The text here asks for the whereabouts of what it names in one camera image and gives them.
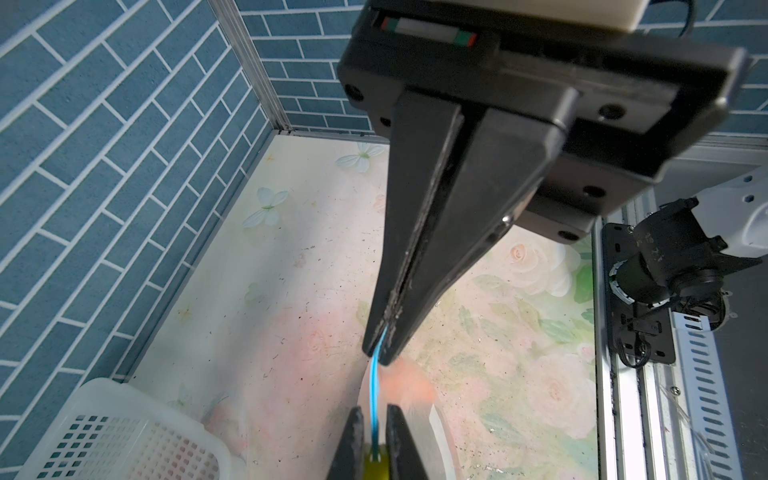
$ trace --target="floral print surface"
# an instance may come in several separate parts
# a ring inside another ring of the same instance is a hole
[[[386,152],[276,137],[131,378],[202,420],[248,478],[325,478],[358,402]],[[464,478],[598,478],[593,314],[589,239],[517,227],[437,302],[402,355]]]

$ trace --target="blue string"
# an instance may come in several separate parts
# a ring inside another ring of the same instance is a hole
[[[371,409],[371,457],[374,462],[379,461],[379,354],[381,353],[387,327],[384,327],[379,343],[376,344],[373,356],[371,357],[369,407]]]

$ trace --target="plastic basket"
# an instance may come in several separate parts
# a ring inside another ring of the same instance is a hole
[[[16,480],[241,480],[245,462],[186,415],[128,384],[93,379],[70,397]]]

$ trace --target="blue brick wall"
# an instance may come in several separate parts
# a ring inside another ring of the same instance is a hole
[[[752,68],[731,115],[716,133],[768,137],[768,2],[765,0],[699,0],[690,38],[745,47]],[[648,35],[677,36],[684,25],[681,2],[651,5],[638,31]]]
[[[372,133],[346,101],[336,66],[360,15],[354,0],[236,0],[253,44],[297,130]]]
[[[80,384],[125,379],[271,132],[205,0],[18,5],[0,22],[0,478]]]

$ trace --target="yellow object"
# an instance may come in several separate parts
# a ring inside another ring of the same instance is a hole
[[[371,459],[371,450],[368,448],[362,461],[362,480],[389,480],[389,455],[386,445],[379,445],[378,462]]]

